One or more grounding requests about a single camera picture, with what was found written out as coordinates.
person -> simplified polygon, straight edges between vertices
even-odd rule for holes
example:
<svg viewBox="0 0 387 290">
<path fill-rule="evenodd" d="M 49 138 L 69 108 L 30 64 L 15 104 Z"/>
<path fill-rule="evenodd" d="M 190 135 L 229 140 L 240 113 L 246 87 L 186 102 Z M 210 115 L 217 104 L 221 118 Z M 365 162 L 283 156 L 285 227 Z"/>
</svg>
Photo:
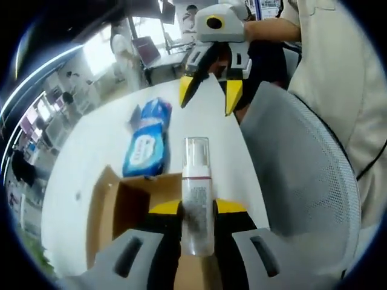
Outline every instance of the person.
<svg viewBox="0 0 387 290">
<path fill-rule="evenodd" d="M 12 171 L 17 181 L 24 181 L 29 187 L 33 189 L 33 193 L 38 199 L 44 196 L 43 188 L 38 181 L 48 181 L 50 173 L 43 168 L 31 165 L 24 159 L 24 154 L 20 150 L 13 149 L 13 156 L 11 161 Z"/>
<path fill-rule="evenodd" d="M 195 17 L 198 13 L 196 5 L 188 5 L 187 12 L 183 16 L 183 33 L 196 33 Z"/>
<path fill-rule="evenodd" d="M 364 31 L 337 1 L 285 0 L 280 18 L 246 22 L 245 33 L 249 41 L 302 40 L 288 90 L 345 149 L 358 179 L 362 227 L 378 224 L 387 202 L 387 87 Z"/>
<path fill-rule="evenodd" d="M 69 92 L 64 92 L 62 98 L 67 109 L 68 122 L 71 126 L 75 126 L 75 124 L 82 118 L 82 114 L 77 110 L 73 95 Z"/>
<path fill-rule="evenodd" d="M 246 8 L 249 15 L 246 21 L 254 21 L 255 17 L 251 10 L 248 6 Z M 262 81 L 274 83 L 284 88 L 288 79 L 286 59 L 281 43 L 254 40 L 250 43 L 248 54 L 252 60 L 252 68 L 249 78 L 243 81 L 242 97 L 235 107 L 235 116 L 239 123 L 242 122 Z M 218 78 L 221 77 L 222 71 L 228 65 L 227 59 L 227 53 L 221 55 L 219 61 L 211 66 L 210 73 L 214 73 Z M 220 84 L 225 90 L 226 83 L 220 82 Z"/>
<path fill-rule="evenodd" d="M 81 90 L 87 92 L 89 85 L 92 84 L 92 81 L 85 80 L 80 74 L 76 72 L 68 71 L 66 73 L 66 77 L 70 81 L 70 93 L 72 94 L 75 94 Z"/>
<path fill-rule="evenodd" d="M 131 41 L 125 37 L 120 21 L 111 24 L 111 49 L 128 83 L 130 92 L 138 91 L 142 85 L 141 60 L 134 53 Z"/>
<path fill-rule="evenodd" d="M 279 3 L 278 14 L 277 14 L 276 18 L 279 18 L 281 16 L 283 9 L 284 9 L 284 0 L 281 0 Z"/>
</svg>

clear plastic bottle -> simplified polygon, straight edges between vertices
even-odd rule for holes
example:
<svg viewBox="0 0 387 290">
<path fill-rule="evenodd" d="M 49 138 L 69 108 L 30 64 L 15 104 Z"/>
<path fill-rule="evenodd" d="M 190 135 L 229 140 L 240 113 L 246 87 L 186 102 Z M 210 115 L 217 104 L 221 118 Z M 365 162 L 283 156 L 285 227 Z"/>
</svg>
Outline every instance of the clear plastic bottle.
<svg viewBox="0 0 387 290">
<path fill-rule="evenodd" d="M 214 252 L 214 216 L 208 138 L 184 139 L 181 189 L 183 252 L 199 257 L 211 256 Z"/>
</svg>

gray office chair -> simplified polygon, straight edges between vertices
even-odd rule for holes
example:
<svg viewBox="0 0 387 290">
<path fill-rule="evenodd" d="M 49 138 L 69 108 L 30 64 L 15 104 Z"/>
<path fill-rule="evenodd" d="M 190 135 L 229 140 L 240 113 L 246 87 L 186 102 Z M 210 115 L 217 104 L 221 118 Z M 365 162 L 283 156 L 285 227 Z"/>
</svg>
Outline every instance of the gray office chair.
<svg viewBox="0 0 387 290">
<path fill-rule="evenodd" d="M 285 54 L 288 79 L 290 81 L 291 77 L 293 76 L 293 74 L 296 71 L 296 68 L 298 66 L 299 55 L 297 52 L 295 52 L 293 50 L 289 50 L 288 48 L 283 48 L 283 50 L 284 50 L 284 54 Z"/>
<path fill-rule="evenodd" d="M 351 263 L 360 230 L 352 167 L 328 129 L 297 97 L 262 82 L 242 123 L 271 230 L 316 274 Z"/>
</svg>

monitor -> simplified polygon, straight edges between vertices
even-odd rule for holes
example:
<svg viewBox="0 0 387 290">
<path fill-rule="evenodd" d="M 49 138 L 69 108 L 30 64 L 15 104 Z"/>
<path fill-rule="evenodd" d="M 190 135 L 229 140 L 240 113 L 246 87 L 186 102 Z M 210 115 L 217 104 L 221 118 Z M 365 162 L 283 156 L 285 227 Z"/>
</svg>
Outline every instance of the monitor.
<svg viewBox="0 0 387 290">
<path fill-rule="evenodd" d="M 160 53 L 150 36 L 135 38 L 132 40 L 132 43 L 145 67 L 160 57 Z"/>
<path fill-rule="evenodd" d="M 132 17 L 161 18 L 158 0 L 126 0 L 125 10 Z"/>
<path fill-rule="evenodd" d="M 174 6 L 173 4 L 167 1 L 164 1 L 163 12 L 161 13 L 161 21 L 165 24 L 174 24 L 175 13 L 176 13 L 176 6 Z"/>
</svg>

black strap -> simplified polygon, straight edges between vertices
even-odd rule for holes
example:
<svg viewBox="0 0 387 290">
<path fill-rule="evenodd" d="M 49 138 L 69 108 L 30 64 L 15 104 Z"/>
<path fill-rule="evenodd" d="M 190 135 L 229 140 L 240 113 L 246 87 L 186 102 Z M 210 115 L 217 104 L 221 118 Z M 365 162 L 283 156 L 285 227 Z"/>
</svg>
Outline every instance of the black strap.
<svg viewBox="0 0 387 290">
<path fill-rule="evenodd" d="M 348 160 L 348 162 L 350 163 L 350 165 L 352 166 L 351 164 L 351 161 L 350 159 L 348 158 L 348 155 L 344 149 L 344 146 L 343 144 L 340 142 L 339 138 L 336 136 L 336 134 L 333 132 L 333 130 L 329 127 L 329 125 L 323 120 L 320 118 L 320 116 L 318 116 L 307 104 L 306 102 L 304 102 L 303 100 L 301 100 L 301 98 L 299 98 L 298 96 L 294 95 L 296 98 L 298 98 L 298 100 L 300 100 L 324 125 L 325 127 L 328 129 L 328 131 L 330 132 L 331 136 L 336 140 L 336 143 L 339 145 L 339 147 L 342 149 L 342 152 L 344 153 L 346 159 Z M 372 166 L 376 163 L 376 161 L 379 160 L 379 158 L 381 157 L 381 155 L 383 154 L 384 150 L 386 149 L 386 146 L 387 146 L 387 139 L 385 141 L 385 144 L 383 145 L 382 149 L 380 149 L 380 152 L 376 155 L 376 157 L 370 162 L 368 163 L 368 165 L 357 175 L 356 177 L 356 181 L 359 181 L 367 172 L 369 172 L 369 170 L 372 168 Z"/>
<path fill-rule="evenodd" d="M 385 151 L 386 146 L 387 146 L 387 139 L 386 139 L 385 144 L 383 145 L 382 149 L 378 153 L 378 155 L 376 155 L 376 157 L 356 177 L 357 181 L 359 181 L 364 176 L 364 174 L 366 174 L 372 168 L 372 166 L 376 163 L 376 161 L 378 161 L 378 159 L 381 157 L 381 155 Z"/>
</svg>

